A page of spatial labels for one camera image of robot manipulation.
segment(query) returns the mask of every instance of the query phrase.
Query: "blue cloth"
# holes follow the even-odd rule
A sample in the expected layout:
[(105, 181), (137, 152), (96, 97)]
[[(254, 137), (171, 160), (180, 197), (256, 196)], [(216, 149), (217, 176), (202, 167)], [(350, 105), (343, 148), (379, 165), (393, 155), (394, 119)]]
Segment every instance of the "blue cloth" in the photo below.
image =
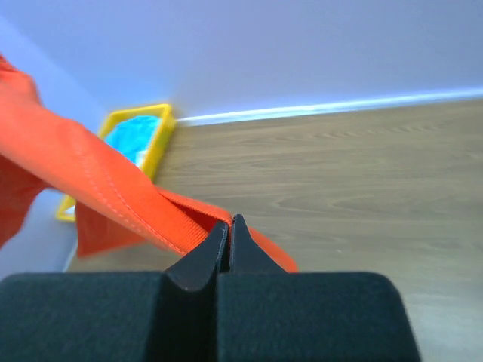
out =
[(138, 115), (117, 124), (104, 140), (136, 164), (138, 153), (147, 150), (159, 122), (154, 115)]

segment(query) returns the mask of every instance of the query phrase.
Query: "orange cloth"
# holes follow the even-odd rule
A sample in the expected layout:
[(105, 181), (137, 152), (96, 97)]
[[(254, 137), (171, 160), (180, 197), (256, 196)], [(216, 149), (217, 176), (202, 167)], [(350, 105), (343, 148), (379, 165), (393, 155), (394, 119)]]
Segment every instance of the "orange cloth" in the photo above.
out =
[[(199, 245), (219, 207), (152, 184), (128, 159), (78, 122), (45, 109), (35, 84), (0, 56), (0, 247), (22, 226), (36, 195), (54, 187), (77, 200), (78, 255), (149, 240), (179, 254)], [(280, 247), (250, 230), (282, 268), (297, 266)]]

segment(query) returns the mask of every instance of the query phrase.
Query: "yellow plastic bin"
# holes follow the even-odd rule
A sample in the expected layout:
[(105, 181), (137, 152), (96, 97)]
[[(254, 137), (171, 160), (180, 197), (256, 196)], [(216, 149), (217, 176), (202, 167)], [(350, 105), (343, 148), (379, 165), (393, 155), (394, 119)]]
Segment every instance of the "yellow plastic bin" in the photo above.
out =
[[(146, 157), (144, 158), (143, 163), (139, 166), (139, 168), (152, 179), (155, 176), (158, 163), (165, 152), (171, 134), (176, 126), (176, 118), (174, 118), (172, 108), (169, 104), (157, 104), (155, 106), (115, 111), (107, 116), (97, 135), (99, 138), (104, 139), (109, 133), (111, 133), (118, 123), (137, 115), (155, 115), (161, 119), (158, 128), (149, 142)], [(75, 200), (66, 195), (57, 209), (56, 218), (63, 221), (75, 222), (75, 214), (69, 212), (74, 206)]]

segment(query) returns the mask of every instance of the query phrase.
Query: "white wall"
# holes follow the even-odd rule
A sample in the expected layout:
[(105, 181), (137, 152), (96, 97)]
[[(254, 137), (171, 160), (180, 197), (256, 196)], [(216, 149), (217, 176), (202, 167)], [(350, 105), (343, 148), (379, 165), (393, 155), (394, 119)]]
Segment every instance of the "white wall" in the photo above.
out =
[[(90, 129), (99, 126), (105, 115), (103, 108), (3, 17), (0, 17), (0, 52), (34, 76), (46, 107)], [(54, 219), (60, 199), (60, 193), (51, 190), (37, 197), (21, 232), (0, 249), (0, 279), (15, 272), (63, 269), (75, 247), (76, 230), (73, 224)]]
[(0, 4), (107, 109), (170, 100), (195, 116), (483, 86), (479, 0)]

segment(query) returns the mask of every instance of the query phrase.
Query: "wood grain surface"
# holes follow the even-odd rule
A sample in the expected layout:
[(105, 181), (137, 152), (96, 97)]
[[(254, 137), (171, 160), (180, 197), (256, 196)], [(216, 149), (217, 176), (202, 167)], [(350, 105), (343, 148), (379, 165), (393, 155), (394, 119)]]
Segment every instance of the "wood grain surface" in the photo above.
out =
[[(387, 275), (425, 360), (483, 360), (482, 101), (180, 127), (157, 183), (242, 213), (303, 271)], [(71, 270), (175, 260), (143, 245)]]

